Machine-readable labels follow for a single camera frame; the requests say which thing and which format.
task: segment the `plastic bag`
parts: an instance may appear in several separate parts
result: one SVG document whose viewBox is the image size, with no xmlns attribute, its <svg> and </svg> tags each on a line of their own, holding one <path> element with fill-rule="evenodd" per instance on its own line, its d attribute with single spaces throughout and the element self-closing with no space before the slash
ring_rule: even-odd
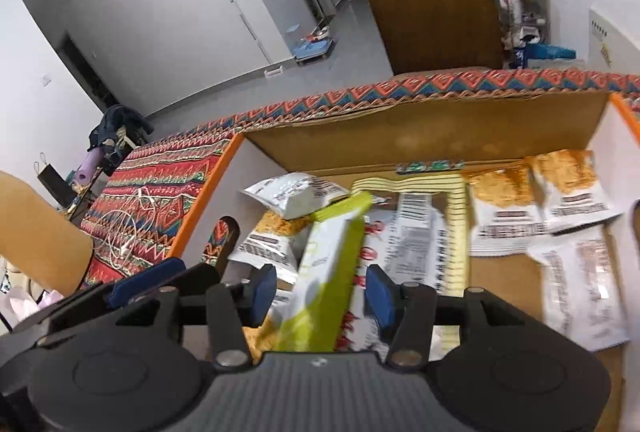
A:
<svg viewBox="0 0 640 432">
<path fill-rule="evenodd" d="M 243 191 L 284 219 L 296 219 L 348 195 L 341 186 L 304 172 L 265 179 Z"/>
<path fill-rule="evenodd" d="M 600 185 L 590 151 L 556 151 L 527 161 L 545 192 L 543 212 L 550 232 L 597 223 L 620 213 Z"/>
<path fill-rule="evenodd" d="M 374 205 L 365 215 L 365 237 L 354 277 L 349 310 L 342 321 L 337 349 L 376 351 L 382 361 L 389 346 L 380 341 L 376 320 L 365 311 L 367 268 L 379 265 L 396 282 L 415 281 L 441 293 L 447 265 L 447 226 L 433 197 L 446 210 L 447 194 L 373 192 Z M 442 331 L 435 326 L 430 360 L 439 360 Z"/>
<path fill-rule="evenodd" d="M 472 257 L 525 253 L 548 233 L 533 196 L 530 170 L 524 163 L 482 172 L 464 172 L 474 208 Z"/>
<path fill-rule="evenodd" d="M 628 341 L 602 226 L 549 236 L 527 253 L 545 266 L 546 325 L 588 351 Z"/>
<path fill-rule="evenodd" d="M 63 298 L 55 290 L 51 293 L 44 291 L 42 299 L 36 303 L 21 287 L 12 287 L 7 293 L 0 293 L 0 335 L 10 332 L 22 320 Z"/>
<path fill-rule="evenodd" d="M 273 265 L 278 279 L 293 285 L 312 221 L 309 216 L 287 221 L 268 211 L 229 260 L 257 269 L 265 264 Z"/>
</svg>

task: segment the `gray floor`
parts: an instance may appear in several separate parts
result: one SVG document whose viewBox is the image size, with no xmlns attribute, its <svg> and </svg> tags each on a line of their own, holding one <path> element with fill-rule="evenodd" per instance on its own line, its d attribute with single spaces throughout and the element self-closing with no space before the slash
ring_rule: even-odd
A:
<svg viewBox="0 0 640 432">
<path fill-rule="evenodd" d="M 213 86 L 152 115 L 154 139 L 274 102 L 391 78 L 391 66 L 367 0 L 351 0 L 342 6 L 331 22 L 331 32 L 336 46 L 327 60 L 292 67 L 270 79 L 262 76 Z"/>
</svg>

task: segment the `barcode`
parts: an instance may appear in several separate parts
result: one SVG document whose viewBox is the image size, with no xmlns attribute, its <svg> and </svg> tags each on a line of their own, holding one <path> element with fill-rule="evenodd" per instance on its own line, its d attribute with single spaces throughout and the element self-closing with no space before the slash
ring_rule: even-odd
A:
<svg viewBox="0 0 640 432">
<path fill-rule="evenodd" d="M 551 284 L 552 287 L 555 288 L 555 293 L 552 294 L 552 301 L 558 305 L 560 313 L 562 314 L 562 324 L 556 331 L 567 336 L 569 333 L 569 325 L 571 324 L 571 313 L 569 312 L 569 303 L 567 301 L 568 295 L 562 259 L 556 252 L 548 252 L 545 253 L 544 256 L 546 260 L 549 261 L 552 274 Z"/>
<path fill-rule="evenodd" d="M 430 196 L 426 194 L 402 193 L 399 216 L 402 219 L 426 223 L 430 213 Z"/>
<path fill-rule="evenodd" d="M 529 225 L 489 225 L 480 228 L 480 237 L 491 239 L 513 239 L 516 237 L 531 237 L 547 233 L 544 223 Z"/>
<path fill-rule="evenodd" d="M 401 229 L 401 235 L 394 250 L 396 260 L 395 273 L 409 274 L 423 279 L 429 259 L 431 235 L 428 229 Z"/>
<path fill-rule="evenodd" d="M 274 263 L 279 263 L 280 265 L 289 265 L 289 261 L 287 257 L 283 253 L 275 252 L 274 250 L 267 250 L 260 246 L 258 243 L 244 242 L 239 250 L 251 253 L 252 255 L 257 255 L 263 259 L 268 259 Z"/>
<path fill-rule="evenodd" d="M 437 261 L 436 261 L 436 291 L 439 294 L 443 294 L 444 292 L 444 284 L 447 278 L 447 266 L 449 262 L 449 253 L 448 253 L 448 242 L 447 242 L 447 231 L 440 230 L 438 231 L 438 253 L 437 253 Z"/>
<path fill-rule="evenodd" d="M 581 207 L 556 208 L 551 210 L 551 214 L 554 216 L 575 216 L 577 214 L 592 214 L 594 212 L 603 212 L 604 210 L 607 210 L 607 206 L 604 203 L 596 203 L 593 205 Z"/>
<path fill-rule="evenodd" d="M 273 303 L 286 303 L 289 302 L 291 295 L 276 295 L 273 297 Z"/>
<path fill-rule="evenodd" d="M 342 189 L 335 183 L 324 179 L 312 178 L 311 188 L 314 191 L 314 197 L 323 198 L 335 193 L 342 193 Z"/>
</svg>

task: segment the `cardboard box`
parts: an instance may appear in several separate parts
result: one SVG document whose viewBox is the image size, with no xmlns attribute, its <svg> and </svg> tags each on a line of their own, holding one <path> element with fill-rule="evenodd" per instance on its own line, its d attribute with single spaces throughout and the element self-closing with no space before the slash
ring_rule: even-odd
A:
<svg viewBox="0 0 640 432">
<path fill-rule="evenodd" d="M 548 92 L 529 98 L 429 99 L 235 136 L 183 222 L 171 253 L 200 259 L 211 229 L 231 216 L 239 243 L 264 208 L 240 191 L 286 171 L 344 187 L 357 179 L 401 179 L 398 163 L 449 159 L 485 167 L 559 149 L 591 149 L 604 190 L 623 214 L 607 226 L 618 262 L 631 343 L 598 357 L 612 393 L 598 430 L 640 430 L 640 253 L 634 210 L 640 199 L 640 125 L 617 94 Z M 245 275 L 237 265 L 227 276 Z M 480 285 L 530 315 L 542 315 L 540 268 L 525 255 L 470 261 Z"/>
</svg>

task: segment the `patterned blanket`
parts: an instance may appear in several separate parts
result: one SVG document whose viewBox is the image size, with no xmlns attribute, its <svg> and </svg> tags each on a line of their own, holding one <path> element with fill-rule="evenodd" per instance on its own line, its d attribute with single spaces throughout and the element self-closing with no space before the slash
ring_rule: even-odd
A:
<svg viewBox="0 0 640 432">
<path fill-rule="evenodd" d="M 94 237 L 84 284 L 133 275 L 162 261 L 202 186 L 231 138 L 240 131 L 281 123 L 331 117 L 401 102 L 468 96 L 534 96 L 548 91 L 608 89 L 623 94 L 640 119 L 640 76 L 579 70 L 494 70 L 458 74 L 416 75 L 402 80 L 330 91 L 272 104 L 200 125 L 131 152 L 120 165 L 82 222 Z M 145 196 L 141 200 L 140 188 Z M 120 210 L 118 231 L 108 232 L 110 219 Z M 222 223 L 212 229 L 202 260 L 214 261 L 226 239 Z M 127 244 L 131 256 L 113 260 L 110 250 Z"/>
</svg>

